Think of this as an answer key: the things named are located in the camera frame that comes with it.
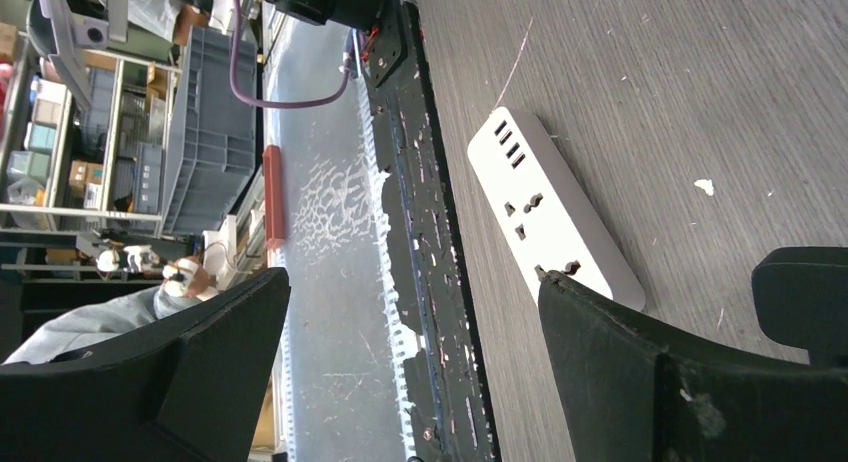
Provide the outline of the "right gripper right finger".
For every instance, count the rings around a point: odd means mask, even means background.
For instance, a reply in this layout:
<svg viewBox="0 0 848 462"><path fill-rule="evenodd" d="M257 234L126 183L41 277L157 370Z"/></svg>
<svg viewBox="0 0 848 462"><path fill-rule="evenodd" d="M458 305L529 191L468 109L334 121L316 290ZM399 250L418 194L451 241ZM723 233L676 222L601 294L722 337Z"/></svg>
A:
<svg viewBox="0 0 848 462"><path fill-rule="evenodd" d="M843 461L847 372L727 347L551 271L538 310L580 461Z"/></svg>

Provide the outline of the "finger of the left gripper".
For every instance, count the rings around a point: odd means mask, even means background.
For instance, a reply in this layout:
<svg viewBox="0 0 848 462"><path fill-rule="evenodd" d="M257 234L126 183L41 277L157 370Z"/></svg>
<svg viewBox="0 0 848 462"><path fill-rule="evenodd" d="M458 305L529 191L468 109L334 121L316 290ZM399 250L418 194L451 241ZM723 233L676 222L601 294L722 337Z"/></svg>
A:
<svg viewBox="0 0 848 462"><path fill-rule="evenodd" d="M808 352L810 364L847 365L847 249L782 247L751 273L757 320L772 341Z"/></svg>

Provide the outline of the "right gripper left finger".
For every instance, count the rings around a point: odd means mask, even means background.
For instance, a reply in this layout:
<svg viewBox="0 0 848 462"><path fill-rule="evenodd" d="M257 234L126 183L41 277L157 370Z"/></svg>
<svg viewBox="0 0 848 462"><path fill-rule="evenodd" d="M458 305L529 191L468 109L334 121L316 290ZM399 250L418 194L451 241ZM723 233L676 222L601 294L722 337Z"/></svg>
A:
<svg viewBox="0 0 848 462"><path fill-rule="evenodd" d="M269 268L42 364L1 369L5 461L244 461L291 288Z"/></svg>

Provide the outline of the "white power strip with USB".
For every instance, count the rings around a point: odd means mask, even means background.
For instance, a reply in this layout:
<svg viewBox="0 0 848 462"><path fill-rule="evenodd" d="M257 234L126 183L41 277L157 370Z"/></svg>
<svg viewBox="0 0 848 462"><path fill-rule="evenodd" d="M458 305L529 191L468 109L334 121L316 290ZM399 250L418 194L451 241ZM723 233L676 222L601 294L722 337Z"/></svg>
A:
<svg viewBox="0 0 848 462"><path fill-rule="evenodd" d="M559 271L644 309L642 285L536 115L496 108L467 156L532 295Z"/></svg>

